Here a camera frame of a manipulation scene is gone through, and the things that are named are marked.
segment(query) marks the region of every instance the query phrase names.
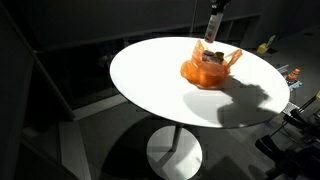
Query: white round table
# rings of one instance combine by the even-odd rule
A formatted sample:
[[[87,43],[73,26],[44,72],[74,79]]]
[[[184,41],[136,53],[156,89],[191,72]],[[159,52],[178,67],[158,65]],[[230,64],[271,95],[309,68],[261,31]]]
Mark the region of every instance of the white round table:
[[[113,59],[112,81],[137,106],[194,126],[246,127],[269,120],[285,108],[289,88],[284,78],[270,64],[244,50],[220,90],[200,90],[190,84],[180,68],[191,59],[196,41],[169,37],[130,45]],[[225,55],[238,49],[220,42],[205,45]],[[147,156],[162,178],[189,179],[200,168],[202,150],[189,131],[171,126],[152,135]]]

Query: orange plastic bag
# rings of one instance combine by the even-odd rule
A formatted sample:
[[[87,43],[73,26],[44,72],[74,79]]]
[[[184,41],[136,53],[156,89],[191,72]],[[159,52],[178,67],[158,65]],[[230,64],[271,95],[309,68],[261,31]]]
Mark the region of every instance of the orange plastic bag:
[[[191,60],[182,64],[180,72],[182,77],[198,88],[211,89],[224,82],[230,74],[230,67],[242,56],[242,51],[241,49],[234,51],[225,57],[231,57],[229,62],[224,60],[222,64],[218,64],[216,62],[202,61],[202,55],[206,49],[201,41],[198,40]]]

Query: table top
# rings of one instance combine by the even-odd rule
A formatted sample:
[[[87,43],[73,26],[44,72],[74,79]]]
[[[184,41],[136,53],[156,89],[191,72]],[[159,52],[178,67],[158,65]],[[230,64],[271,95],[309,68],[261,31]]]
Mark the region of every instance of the table top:
[[[200,90],[180,74],[196,38],[167,37],[130,45],[113,59],[110,75],[128,100],[176,122],[214,128],[255,125],[281,113],[289,102],[285,79],[270,64],[242,50],[220,90]],[[225,55],[237,47],[205,44]]]

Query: floor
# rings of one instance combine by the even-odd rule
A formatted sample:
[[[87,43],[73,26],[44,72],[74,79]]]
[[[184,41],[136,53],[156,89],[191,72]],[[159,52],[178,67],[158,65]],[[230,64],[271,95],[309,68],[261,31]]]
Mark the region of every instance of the floor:
[[[264,58],[270,64],[289,64],[289,70],[299,68],[299,80],[303,86],[295,90],[290,101],[298,106],[320,90],[320,27],[307,29],[291,37],[275,41],[272,48],[278,52]],[[319,109],[314,103],[306,113]],[[273,162],[254,146],[255,141],[271,134],[281,125],[278,115],[270,125],[260,124],[241,129],[211,129],[194,126],[184,128],[199,140],[203,150],[203,162],[192,180],[231,180],[265,177],[264,172]],[[93,180],[161,179],[149,167],[145,149],[148,139],[157,129],[175,125],[174,122],[156,117],[130,102],[123,103],[79,121],[91,177]],[[299,133],[288,127],[295,136]],[[282,134],[273,136],[274,141],[286,148],[290,141]]]

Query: table pedestal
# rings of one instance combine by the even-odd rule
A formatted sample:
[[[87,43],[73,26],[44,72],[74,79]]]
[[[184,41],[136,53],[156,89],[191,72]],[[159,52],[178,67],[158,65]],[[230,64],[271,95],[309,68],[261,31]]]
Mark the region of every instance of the table pedestal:
[[[190,179],[200,169],[202,150],[188,130],[168,126],[151,136],[147,157],[151,168],[163,179]]]

